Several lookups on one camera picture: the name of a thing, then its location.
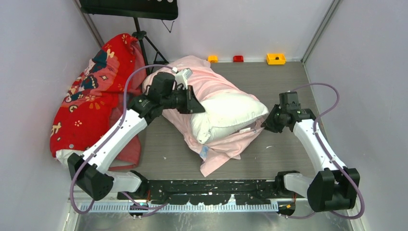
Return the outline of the white pillow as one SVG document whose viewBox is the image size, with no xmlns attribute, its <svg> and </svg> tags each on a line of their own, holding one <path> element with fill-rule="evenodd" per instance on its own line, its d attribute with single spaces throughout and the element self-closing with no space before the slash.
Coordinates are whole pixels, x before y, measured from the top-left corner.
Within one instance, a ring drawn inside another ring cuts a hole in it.
<svg viewBox="0 0 408 231">
<path fill-rule="evenodd" d="M 81 150 L 72 150 L 72 149 L 61 149 L 56 152 L 56 159 L 62 164 L 64 168 L 68 168 L 68 158 L 71 154 L 82 155 L 83 151 Z"/>
<path fill-rule="evenodd" d="M 219 93 L 201 105 L 205 112 L 191 116 L 191 132 L 200 144 L 224 139 L 268 114 L 263 103 L 242 92 Z"/>
</svg>

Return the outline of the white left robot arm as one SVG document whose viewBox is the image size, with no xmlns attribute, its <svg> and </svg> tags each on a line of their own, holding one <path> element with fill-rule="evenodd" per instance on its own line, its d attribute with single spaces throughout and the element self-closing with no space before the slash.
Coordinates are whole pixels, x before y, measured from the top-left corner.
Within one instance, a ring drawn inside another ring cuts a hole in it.
<svg viewBox="0 0 408 231">
<path fill-rule="evenodd" d="M 119 120 L 82 154 L 72 153 L 67 165 L 72 184 L 77 185 L 93 200 L 99 201 L 109 193 L 129 192 L 142 199 L 148 187 L 136 173 L 111 172 L 109 167 L 122 149 L 163 110 L 176 109 L 181 114 L 205 112 L 196 98 L 189 68 L 175 74 L 157 73 L 146 88 L 146 94 L 133 97 L 124 107 Z"/>
</svg>

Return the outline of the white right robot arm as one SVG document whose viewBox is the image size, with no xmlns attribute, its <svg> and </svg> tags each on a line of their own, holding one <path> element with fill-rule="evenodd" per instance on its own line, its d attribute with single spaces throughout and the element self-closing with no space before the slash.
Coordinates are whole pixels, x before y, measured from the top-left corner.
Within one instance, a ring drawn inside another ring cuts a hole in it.
<svg viewBox="0 0 408 231">
<path fill-rule="evenodd" d="M 358 171 L 338 159 L 324 137 L 316 136 L 319 133 L 316 117 L 311 109 L 301 107 L 297 92 L 281 93 L 279 100 L 261 126 L 274 133 L 288 127 L 303 145 L 316 175 L 309 178 L 294 170 L 279 172 L 275 177 L 275 193 L 284 198 L 294 192 L 306 198 L 314 212 L 354 208 Z"/>
</svg>

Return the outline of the red patterned pillowcase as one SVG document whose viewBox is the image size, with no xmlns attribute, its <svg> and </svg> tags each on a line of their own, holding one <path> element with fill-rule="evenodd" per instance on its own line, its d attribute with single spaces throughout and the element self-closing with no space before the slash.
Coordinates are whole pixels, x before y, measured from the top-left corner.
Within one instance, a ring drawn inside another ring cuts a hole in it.
<svg viewBox="0 0 408 231">
<path fill-rule="evenodd" d="M 61 149 L 87 150 L 119 120 L 124 90 L 130 98 L 142 94 L 145 70 L 131 81 L 127 78 L 144 65 L 138 40 L 130 34 L 119 34 L 103 45 L 73 82 L 54 118 L 50 135 L 54 158 Z"/>
</svg>

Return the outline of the white pillow in red case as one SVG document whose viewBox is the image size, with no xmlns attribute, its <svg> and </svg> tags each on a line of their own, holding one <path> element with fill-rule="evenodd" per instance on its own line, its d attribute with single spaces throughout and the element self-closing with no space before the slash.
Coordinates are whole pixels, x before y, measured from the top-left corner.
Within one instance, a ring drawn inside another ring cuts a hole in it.
<svg viewBox="0 0 408 231">
<path fill-rule="evenodd" d="M 83 151 L 81 150 L 72 150 L 72 149 L 61 149 L 56 152 L 56 159 L 62 164 L 64 168 L 68 168 L 68 158 L 71 154 L 82 155 Z"/>
</svg>

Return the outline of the small yellow block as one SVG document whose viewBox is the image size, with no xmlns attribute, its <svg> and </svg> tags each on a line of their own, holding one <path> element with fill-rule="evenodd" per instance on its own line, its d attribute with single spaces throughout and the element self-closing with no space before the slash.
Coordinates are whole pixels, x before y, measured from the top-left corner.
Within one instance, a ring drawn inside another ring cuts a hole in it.
<svg viewBox="0 0 408 231">
<path fill-rule="evenodd" d="M 218 57 L 216 55 L 210 55 L 207 57 L 207 61 L 210 63 L 217 63 L 218 62 Z"/>
</svg>

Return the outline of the yellow tray with black knob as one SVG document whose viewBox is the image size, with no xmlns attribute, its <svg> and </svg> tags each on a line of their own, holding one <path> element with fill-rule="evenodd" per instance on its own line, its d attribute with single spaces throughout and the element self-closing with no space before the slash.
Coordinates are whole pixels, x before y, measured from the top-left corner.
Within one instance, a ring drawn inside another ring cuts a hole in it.
<svg viewBox="0 0 408 231">
<path fill-rule="evenodd" d="M 283 53 L 268 53 L 266 55 L 266 62 L 268 65 L 284 65 L 286 58 Z"/>
</svg>

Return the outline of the small red block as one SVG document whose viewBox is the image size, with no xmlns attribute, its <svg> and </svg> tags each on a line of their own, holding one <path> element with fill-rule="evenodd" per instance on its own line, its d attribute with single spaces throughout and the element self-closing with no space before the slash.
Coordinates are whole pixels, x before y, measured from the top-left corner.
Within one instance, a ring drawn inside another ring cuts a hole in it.
<svg viewBox="0 0 408 231">
<path fill-rule="evenodd" d="M 242 55 L 235 55 L 233 56 L 234 63 L 242 63 L 244 62 L 244 57 Z"/>
</svg>

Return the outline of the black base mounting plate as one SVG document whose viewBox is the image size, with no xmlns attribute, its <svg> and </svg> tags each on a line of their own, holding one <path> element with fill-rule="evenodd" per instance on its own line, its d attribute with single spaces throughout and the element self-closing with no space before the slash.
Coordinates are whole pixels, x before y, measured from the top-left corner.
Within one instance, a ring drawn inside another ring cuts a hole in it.
<svg viewBox="0 0 408 231">
<path fill-rule="evenodd" d="M 127 195 L 154 205 L 225 205 L 230 199 L 237 205 L 266 205 L 272 199 L 295 197 L 274 180 L 144 180 Z"/>
</svg>

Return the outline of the black tripod stand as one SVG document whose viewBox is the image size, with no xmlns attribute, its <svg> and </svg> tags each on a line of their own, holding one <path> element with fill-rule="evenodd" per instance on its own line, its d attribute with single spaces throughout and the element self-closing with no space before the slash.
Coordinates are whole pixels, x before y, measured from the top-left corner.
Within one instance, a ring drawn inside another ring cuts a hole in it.
<svg viewBox="0 0 408 231">
<path fill-rule="evenodd" d="M 132 36 L 138 40 L 145 65 L 169 64 L 169 61 L 164 57 L 164 55 L 159 51 L 159 49 L 154 45 L 151 39 L 147 36 L 147 32 L 141 29 L 139 19 L 137 17 L 134 17 L 133 21 L 135 24 L 136 31 L 132 33 Z M 147 53 L 147 50 L 146 50 L 147 44 L 149 44 L 150 47 L 155 52 L 155 56 L 152 59 L 149 58 L 149 55 Z"/>
</svg>

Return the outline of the aluminium rail frame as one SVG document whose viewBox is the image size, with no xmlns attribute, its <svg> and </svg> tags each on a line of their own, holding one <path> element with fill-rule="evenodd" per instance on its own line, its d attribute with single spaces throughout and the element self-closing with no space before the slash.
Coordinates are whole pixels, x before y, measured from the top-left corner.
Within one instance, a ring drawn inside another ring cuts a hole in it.
<svg viewBox="0 0 408 231">
<path fill-rule="evenodd" d="M 127 209 L 131 214 L 148 215 L 153 212 L 243 212 L 243 211 L 275 211 L 278 213 L 291 215 L 295 210 L 295 202 L 279 205 L 278 199 L 272 199 L 266 205 L 237 205 L 234 199 L 230 199 L 225 205 L 154 205 L 144 200 L 134 200 L 127 192 L 117 192 L 118 200 L 128 200 Z"/>
</svg>

